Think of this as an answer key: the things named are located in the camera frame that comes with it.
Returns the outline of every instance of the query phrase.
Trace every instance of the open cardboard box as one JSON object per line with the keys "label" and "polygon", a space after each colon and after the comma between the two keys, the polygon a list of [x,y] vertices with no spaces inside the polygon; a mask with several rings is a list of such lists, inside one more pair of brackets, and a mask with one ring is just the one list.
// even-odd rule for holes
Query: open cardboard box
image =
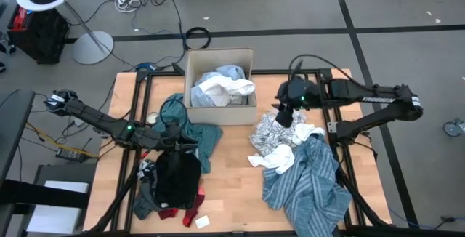
{"label": "open cardboard box", "polygon": [[252,125],[256,123],[255,92],[250,94],[247,105],[225,107],[192,107],[190,88],[204,73],[215,71],[223,65],[237,65],[244,69],[246,78],[251,80],[254,51],[250,48],[191,49],[187,53],[184,85],[184,105],[193,124]]}

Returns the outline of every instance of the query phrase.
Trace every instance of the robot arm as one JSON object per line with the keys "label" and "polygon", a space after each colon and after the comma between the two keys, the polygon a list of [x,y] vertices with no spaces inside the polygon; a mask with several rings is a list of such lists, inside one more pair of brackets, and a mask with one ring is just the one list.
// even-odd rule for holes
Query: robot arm
{"label": "robot arm", "polygon": [[347,79],[332,79],[324,84],[315,84],[307,77],[302,78],[293,73],[288,81],[281,84],[275,98],[280,101],[279,106],[276,106],[279,110],[276,121],[284,127],[291,126],[294,110],[340,107],[356,102],[388,104],[386,108],[358,120],[328,124],[329,132],[335,133],[337,141],[344,144],[352,144],[362,131],[375,126],[394,120],[415,121],[423,115],[418,97],[406,85],[368,87]]}
{"label": "robot arm", "polygon": [[164,132],[157,132],[140,122],[113,118],[93,109],[81,102],[77,94],[70,90],[53,91],[53,95],[45,104],[48,111],[58,116],[75,116],[110,134],[113,140],[123,147],[183,151],[196,148],[196,141],[181,135],[179,119],[167,122]]}

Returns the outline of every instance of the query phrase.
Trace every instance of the red sock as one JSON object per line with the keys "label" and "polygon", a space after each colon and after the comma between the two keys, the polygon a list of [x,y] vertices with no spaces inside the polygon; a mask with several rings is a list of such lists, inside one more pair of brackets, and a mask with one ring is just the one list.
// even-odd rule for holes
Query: red sock
{"label": "red sock", "polygon": [[197,198],[195,198],[194,201],[194,207],[192,209],[188,209],[186,211],[186,215],[184,216],[184,219],[182,219],[182,224],[185,227],[190,227],[190,224],[194,220],[195,216],[198,214],[197,210],[198,207],[200,207],[203,203],[203,200],[205,200],[205,191],[201,186],[198,187],[198,192],[197,192]]}
{"label": "red sock", "polygon": [[166,218],[174,218],[176,216],[177,209],[169,209],[158,212],[158,216],[160,216],[160,220],[165,220]]}

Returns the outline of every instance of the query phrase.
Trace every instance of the black box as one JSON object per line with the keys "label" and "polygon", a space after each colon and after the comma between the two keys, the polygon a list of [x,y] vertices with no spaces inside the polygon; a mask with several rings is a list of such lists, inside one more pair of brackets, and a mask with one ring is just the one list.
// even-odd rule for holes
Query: black box
{"label": "black box", "polygon": [[18,6],[8,29],[12,44],[38,64],[50,64],[60,61],[70,26],[56,9],[32,12]]}

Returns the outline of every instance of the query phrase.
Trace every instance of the concrete floor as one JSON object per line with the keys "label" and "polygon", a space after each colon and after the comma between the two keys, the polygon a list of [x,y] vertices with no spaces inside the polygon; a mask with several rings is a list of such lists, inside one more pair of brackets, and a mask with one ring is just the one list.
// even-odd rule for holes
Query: concrete floor
{"label": "concrete floor", "polygon": [[[102,1],[105,0],[69,0],[84,19]],[[345,1],[356,28],[465,24],[463,0]],[[6,3],[0,17],[0,31],[4,31],[15,0],[0,0],[0,3]],[[338,0],[176,0],[176,3],[185,31],[194,26],[203,26],[212,32],[347,27]],[[59,10],[70,18],[62,7]],[[133,16],[118,13],[112,4],[104,4],[88,26],[112,36],[146,34],[131,27]],[[150,32],[166,29],[176,33],[177,17],[172,2],[168,0],[160,7],[141,8],[137,13],[136,25]],[[79,27],[73,27],[70,37],[79,37],[82,33]],[[289,35],[257,35],[214,38],[211,46],[252,47],[255,49],[254,67],[259,69],[287,68],[295,55],[314,53],[328,58],[341,68],[350,68],[352,75],[361,82],[366,78],[349,34],[302,34],[294,31]],[[465,85],[465,32],[361,33],[356,37],[360,40],[373,81],[386,85],[408,84],[419,95],[424,106],[424,116],[420,120],[389,124],[419,223],[434,227],[440,222],[441,215],[465,216],[465,202],[462,201],[465,186],[461,175],[462,160],[465,159],[462,147],[464,138],[447,137],[442,131],[444,122],[455,117],[465,118],[462,111],[465,104],[465,97],[462,96]],[[195,39],[190,44],[201,45],[203,41]],[[155,62],[167,55],[180,55],[180,44],[180,40],[117,41],[113,52],[134,64]],[[79,65],[71,57],[72,48],[72,44],[65,46],[61,62],[57,65],[37,65],[21,51],[9,60],[0,57],[1,61],[8,61],[9,66],[7,72],[0,74],[0,92],[32,89],[49,94],[53,89],[73,89],[87,104],[100,105],[115,74],[128,66],[114,57],[93,66]],[[311,68],[327,67],[316,61],[309,61],[307,65]],[[36,99],[33,109],[44,109],[41,98]],[[369,105],[364,107],[365,113],[372,110]],[[67,119],[49,113],[34,113],[29,121],[58,137]],[[373,129],[372,135],[373,147],[379,153],[379,172],[389,207],[404,216],[379,129]],[[23,136],[35,140],[34,134],[29,131],[25,131]],[[95,137],[91,130],[70,138],[68,144],[82,147],[89,137]],[[99,144],[95,137],[87,149],[96,152]],[[52,152],[39,146],[28,142],[21,142],[21,146],[24,181],[33,180],[38,165],[63,163]],[[15,156],[8,177],[18,179],[18,172],[19,159]],[[392,219],[396,225],[407,226],[394,215]],[[16,236],[18,222],[19,217],[15,217],[9,236]],[[442,229],[465,231],[465,221],[443,225]]]}

